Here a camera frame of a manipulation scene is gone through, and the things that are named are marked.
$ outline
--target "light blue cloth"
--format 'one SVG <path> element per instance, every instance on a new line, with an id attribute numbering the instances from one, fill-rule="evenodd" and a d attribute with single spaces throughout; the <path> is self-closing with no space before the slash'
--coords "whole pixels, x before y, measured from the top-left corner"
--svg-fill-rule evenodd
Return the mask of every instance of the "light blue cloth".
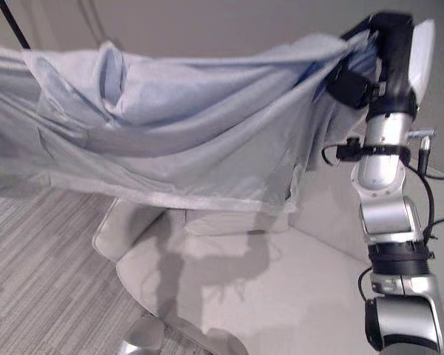
<path id="1" fill-rule="evenodd" d="M 0 48 L 0 195 L 56 186 L 182 209 L 278 213 L 325 141 L 362 118 L 324 91 L 368 33 L 309 35 L 247 58 L 145 58 L 110 43 Z"/>

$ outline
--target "cable connector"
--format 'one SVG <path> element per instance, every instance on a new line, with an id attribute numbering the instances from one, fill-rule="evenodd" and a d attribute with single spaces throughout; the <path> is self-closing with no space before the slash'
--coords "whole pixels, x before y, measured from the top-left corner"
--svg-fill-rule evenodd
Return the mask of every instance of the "cable connector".
<path id="1" fill-rule="evenodd" d="M 337 146 L 336 158 L 340 161 L 359 161 L 362 158 L 360 138 L 347 138 L 347 144 Z"/>
<path id="2" fill-rule="evenodd" d="M 431 139 L 427 135 L 421 138 L 420 153 L 418 155 L 417 172 L 421 176 L 426 176 L 426 172 L 428 171 L 430 153 L 431 153 Z"/>

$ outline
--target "black strap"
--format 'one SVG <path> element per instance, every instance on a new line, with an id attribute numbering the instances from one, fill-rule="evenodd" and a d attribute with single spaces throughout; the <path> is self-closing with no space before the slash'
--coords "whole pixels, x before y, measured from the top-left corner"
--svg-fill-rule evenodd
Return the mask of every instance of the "black strap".
<path id="1" fill-rule="evenodd" d="M 340 161 L 359 161 L 364 155 L 398 155 L 406 166 L 411 159 L 411 152 L 407 146 L 392 144 L 361 146 L 358 137 L 347 138 L 347 144 L 338 145 L 335 156 Z"/>

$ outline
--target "white chair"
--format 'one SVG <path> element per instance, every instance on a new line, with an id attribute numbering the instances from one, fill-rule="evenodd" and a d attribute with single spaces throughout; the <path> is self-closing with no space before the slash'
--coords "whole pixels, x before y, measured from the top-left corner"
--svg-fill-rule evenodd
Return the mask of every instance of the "white chair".
<path id="1" fill-rule="evenodd" d="M 350 168 L 309 173 L 299 212 L 282 233 L 196 236 L 184 231 L 184 210 L 155 219 L 161 211 L 149 208 L 141 235 L 117 232 L 103 251 L 105 233 L 97 233 L 94 245 L 116 261 L 143 307 L 214 354 L 375 354 L 357 292 L 368 258 Z M 126 203 L 114 204 L 103 224 L 118 226 L 112 219 L 125 215 L 120 205 L 123 211 Z M 444 240 L 433 250 L 444 300 Z"/>

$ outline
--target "black clamp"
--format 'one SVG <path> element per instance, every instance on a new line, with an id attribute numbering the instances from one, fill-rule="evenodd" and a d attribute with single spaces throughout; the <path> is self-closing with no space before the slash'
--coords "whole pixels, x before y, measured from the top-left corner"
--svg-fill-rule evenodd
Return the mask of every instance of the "black clamp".
<path id="1" fill-rule="evenodd" d="M 361 109 L 378 96 L 379 84 L 349 69 L 349 58 L 344 58 L 327 75 L 326 90 L 344 105 Z"/>
<path id="2" fill-rule="evenodd" d="M 411 152 L 407 146 L 396 146 L 392 144 L 361 146 L 360 138 L 347 138 L 347 144 L 337 145 L 335 156 L 340 161 L 360 161 L 364 155 L 398 155 L 402 163 L 407 166 L 411 159 Z"/>

